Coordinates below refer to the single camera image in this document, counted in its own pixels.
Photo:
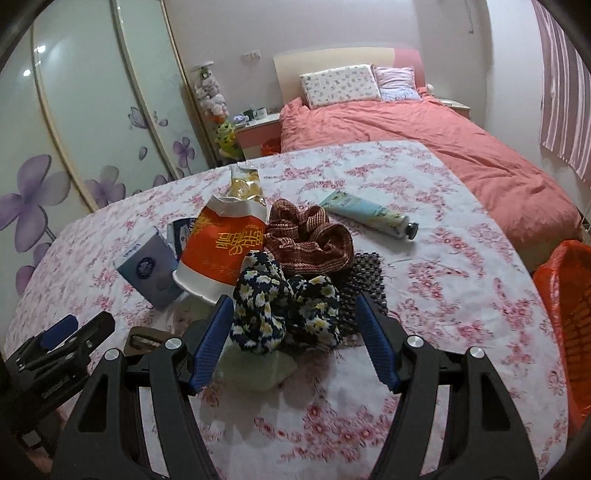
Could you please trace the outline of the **brown hair clip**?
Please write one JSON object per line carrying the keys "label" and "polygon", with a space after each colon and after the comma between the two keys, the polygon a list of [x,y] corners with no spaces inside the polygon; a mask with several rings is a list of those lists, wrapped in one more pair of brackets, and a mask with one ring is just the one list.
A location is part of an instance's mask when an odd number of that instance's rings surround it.
{"label": "brown hair clip", "polygon": [[132,327],[125,340],[123,353],[125,356],[136,356],[151,353],[165,343],[173,334],[169,332],[148,328]]}

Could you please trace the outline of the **blue wet wipes pack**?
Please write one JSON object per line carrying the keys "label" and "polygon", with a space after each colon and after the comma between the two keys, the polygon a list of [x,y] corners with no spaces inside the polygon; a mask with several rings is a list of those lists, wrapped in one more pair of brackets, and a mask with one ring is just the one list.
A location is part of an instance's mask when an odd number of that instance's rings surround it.
{"label": "blue wet wipes pack", "polygon": [[156,227],[150,227],[113,261],[115,270],[158,310],[182,293],[172,278],[177,265],[175,253]]}

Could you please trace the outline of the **green cloth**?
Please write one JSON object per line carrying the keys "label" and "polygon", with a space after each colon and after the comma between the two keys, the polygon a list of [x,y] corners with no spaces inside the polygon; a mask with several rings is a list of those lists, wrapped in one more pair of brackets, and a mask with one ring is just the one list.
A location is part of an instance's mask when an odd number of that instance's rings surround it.
{"label": "green cloth", "polygon": [[[177,336],[183,335],[191,323],[204,320],[211,310],[211,305],[183,293],[171,307],[171,332]],[[253,354],[242,351],[228,339],[212,378],[235,388],[266,392],[283,383],[295,371],[297,362],[286,353],[274,350],[269,354]]]}

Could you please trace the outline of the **orange white snack bag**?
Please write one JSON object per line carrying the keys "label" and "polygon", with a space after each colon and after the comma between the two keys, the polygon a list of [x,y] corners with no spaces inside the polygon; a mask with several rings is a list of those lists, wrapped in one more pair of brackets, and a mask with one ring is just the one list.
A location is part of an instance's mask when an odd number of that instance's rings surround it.
{"label": "orange white snack bag", "polygon": [[231,295],[242,261],[263,248],[266,200],[259,171],[230,167],[230,183],[223,196],[211,196],[195,220],[172,278],[186,293],[208,304]]}

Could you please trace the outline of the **daisy print black scrunchie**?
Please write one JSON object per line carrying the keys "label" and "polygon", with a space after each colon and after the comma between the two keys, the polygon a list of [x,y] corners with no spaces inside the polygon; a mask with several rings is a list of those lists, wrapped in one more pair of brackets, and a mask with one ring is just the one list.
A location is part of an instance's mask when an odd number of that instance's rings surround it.
{"label": "daisy print black scrunchie", "polygon": [[242,261],[232,297],[230,338],[242,351],[327,351],[342,342],[339,293],[328,276],[288,278],[269,252],[251,251]]}

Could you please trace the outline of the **black woven mat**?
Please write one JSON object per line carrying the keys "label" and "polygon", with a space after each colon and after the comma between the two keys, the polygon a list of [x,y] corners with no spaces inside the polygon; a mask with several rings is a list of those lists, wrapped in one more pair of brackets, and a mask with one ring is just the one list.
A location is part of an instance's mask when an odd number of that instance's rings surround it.
{"label": "black woven mat", "polygon": [[382,257],[376,253],[356,253],[349,268],[332,273],[329,278],[339,293],[338,327],[342,337],[359,334],[356,323],[356,297],[367,293],[382,313],[388,311],[382,270]]}

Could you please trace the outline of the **red plaid scrunchie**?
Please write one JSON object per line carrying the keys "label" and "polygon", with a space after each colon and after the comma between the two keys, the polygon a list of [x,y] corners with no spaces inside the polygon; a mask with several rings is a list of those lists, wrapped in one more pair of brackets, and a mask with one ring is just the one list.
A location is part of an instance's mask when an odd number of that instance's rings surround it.
{"label": "red plaid scrunchie", "polygon": [[290,276],[348,269],[355,256],[351,233],[329,220],[322,206],[301,210],[286,199],[270,209],[263,246]]}

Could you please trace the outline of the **blue hand cream tube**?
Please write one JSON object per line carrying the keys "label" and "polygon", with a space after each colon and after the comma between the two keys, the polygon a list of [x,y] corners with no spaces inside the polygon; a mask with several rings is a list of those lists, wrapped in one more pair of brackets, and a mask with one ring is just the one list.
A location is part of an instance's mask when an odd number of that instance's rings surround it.
{"label": "blue hand cream tube", "polygon": [[407,215],[345,191],[335,190],[322,200],[321,206],[329,213],[356,221],[399,240],[412,241],[419,231],[419,224],[412,222]]}

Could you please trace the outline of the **dark blue snack wrapper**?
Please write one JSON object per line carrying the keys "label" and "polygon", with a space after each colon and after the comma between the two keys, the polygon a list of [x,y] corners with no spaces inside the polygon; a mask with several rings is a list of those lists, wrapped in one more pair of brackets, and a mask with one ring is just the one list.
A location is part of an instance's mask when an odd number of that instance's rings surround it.
{"label": "dark blue snack wrapper", "polygon": [[188,217],[172,221],[167,225],[166,242],[179,260],[190,238],[197,218]]}

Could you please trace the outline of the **orange trash basket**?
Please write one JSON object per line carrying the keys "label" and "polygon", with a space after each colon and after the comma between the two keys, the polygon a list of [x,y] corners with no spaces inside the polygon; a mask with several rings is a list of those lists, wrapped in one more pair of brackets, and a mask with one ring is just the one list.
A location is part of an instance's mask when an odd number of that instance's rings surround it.
{"label": "orange trash basket", "polygon": [[533,276],[549,315],[566,377],[569,434],[590,415],[590,247],[562,242]]}

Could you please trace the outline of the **pink bed duvet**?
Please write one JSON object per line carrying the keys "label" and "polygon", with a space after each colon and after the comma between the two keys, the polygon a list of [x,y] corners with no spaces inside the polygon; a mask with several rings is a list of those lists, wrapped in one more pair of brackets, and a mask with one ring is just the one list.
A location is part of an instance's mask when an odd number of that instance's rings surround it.
{"label": "pink bed duvet", "polygon": [[432,96],[317,109],[295,98],[280,110],[280,125],[283,152],[373,141],[422,143],[480,201],[530,270],[563,241],[582,237],[578,209],[549,174]]}

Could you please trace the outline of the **glass floral wardrobe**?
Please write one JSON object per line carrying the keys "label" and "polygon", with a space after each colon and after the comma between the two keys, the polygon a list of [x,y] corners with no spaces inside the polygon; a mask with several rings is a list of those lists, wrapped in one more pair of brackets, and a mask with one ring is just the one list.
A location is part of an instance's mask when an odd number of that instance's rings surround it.
{"label": "glass floral wardrobe", "polygon": [[1,324],[70,223],[214,163],[161,1],[54,1],[1,72]]}

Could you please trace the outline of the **green plush toy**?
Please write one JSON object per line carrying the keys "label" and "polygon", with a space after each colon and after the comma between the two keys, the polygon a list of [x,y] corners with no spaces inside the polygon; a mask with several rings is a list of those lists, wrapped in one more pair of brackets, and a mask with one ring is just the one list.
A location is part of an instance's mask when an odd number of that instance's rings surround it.
{"label": "green plush toy", "polygon": [[238,143],[235,126],[231,122],[224,121],[218,125],[215,142],[218,145],[219,154],[221,154],[223,159],[233,161],[243,159],[242,147]]}

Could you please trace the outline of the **left pink nightstand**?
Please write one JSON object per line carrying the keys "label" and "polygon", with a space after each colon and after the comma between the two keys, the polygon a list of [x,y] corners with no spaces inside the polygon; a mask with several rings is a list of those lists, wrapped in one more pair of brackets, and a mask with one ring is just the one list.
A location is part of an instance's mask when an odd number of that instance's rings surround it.
{"label": "left pink nightstand", "polygon": [[245,160],[259,158],[262,146],[270,140],[280,139],[280,114],[267,114],[259,120],[252,120],[243,128],[235,130],[236,140],[242,148]]}

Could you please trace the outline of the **pink nightstand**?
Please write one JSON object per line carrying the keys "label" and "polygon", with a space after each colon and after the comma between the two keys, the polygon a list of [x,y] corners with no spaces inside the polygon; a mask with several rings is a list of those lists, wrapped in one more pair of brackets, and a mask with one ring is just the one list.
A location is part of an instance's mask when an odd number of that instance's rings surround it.
{"label": "pink nightstand", "polygon": [[270,140],[280,139],[280,114],[267,114],[259,120],[252,120],[243,128],[235,130],[236,140],[242,148],[245,160],[259,158],[262,146]]}
{"label": "pink nightstand", "polygon": [[445,98],[439,98],[439,101],[446,107],[461,115],[462,117],[468,120],[471,119],[471,108],[468,105],[465,105],[456,100]]}

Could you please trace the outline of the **right pink nightstand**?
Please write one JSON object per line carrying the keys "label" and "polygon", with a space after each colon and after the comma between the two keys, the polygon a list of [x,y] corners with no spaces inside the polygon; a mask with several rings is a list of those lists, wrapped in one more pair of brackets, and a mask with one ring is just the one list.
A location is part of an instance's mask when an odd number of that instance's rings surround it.
{"label": "right pink nightstand", "polygon": [[465,105],[456,100],[445,98],[439,98],[439,101],[446,107],[461,115],[462,117],[468,120],[471,119],[471,108],[468,105]]}

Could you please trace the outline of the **pink striped curtain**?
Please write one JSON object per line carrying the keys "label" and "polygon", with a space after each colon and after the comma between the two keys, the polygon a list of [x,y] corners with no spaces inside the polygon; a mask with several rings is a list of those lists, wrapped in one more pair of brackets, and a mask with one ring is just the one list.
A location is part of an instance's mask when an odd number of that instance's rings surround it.
{"label": "pink striped curtain", "polygon": [[551,13],[532,3],[543,57],[540,144],[590,183],[590,72]]}

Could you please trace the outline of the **cream pink headboard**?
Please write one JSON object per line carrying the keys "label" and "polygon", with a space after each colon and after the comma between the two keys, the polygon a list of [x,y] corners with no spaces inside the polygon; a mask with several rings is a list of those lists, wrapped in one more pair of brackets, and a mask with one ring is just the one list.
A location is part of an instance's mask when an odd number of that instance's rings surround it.
{"label": "cream pink headboard", "polygon": [[425,87],[425,69],[416,49],[386,47],[339,47],[283,54],[273,58],[283,103],[304,97],[300,76],[332,68],[356,64],[376,64],[383,67],[413,67],[416,85]]}

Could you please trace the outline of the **striped pink pillow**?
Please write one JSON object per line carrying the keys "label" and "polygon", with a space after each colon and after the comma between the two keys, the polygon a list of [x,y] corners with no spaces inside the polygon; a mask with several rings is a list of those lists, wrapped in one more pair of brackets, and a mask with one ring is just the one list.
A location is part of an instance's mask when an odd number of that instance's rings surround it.
{"label": "striped pink pillow", "polygon": [[415,69],[413,67],[373,65],[372,71],[383,101],[419,101],[421,99],[417,90]]}

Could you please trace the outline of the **floral white pillow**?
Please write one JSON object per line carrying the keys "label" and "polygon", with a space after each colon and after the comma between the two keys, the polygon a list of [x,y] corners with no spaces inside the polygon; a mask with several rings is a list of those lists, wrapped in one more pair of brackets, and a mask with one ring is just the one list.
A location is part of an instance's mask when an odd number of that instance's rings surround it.
{"label": "floral white pillow", "polygon": [[370,64],[349,65],[301,74],[308,107],[318,109],[339,103],[380,100],[381,93]]}

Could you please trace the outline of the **white wall socket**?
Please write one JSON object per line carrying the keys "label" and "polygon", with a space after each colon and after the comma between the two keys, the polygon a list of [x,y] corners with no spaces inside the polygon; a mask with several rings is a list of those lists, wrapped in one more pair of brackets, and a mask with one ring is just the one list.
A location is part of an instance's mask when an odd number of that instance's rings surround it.
{"label": "white wall socket", "polygon": [[245,62],[259,61],[262,58],[262,54],[259,50],[253,50],[242,54],[242,60]]}

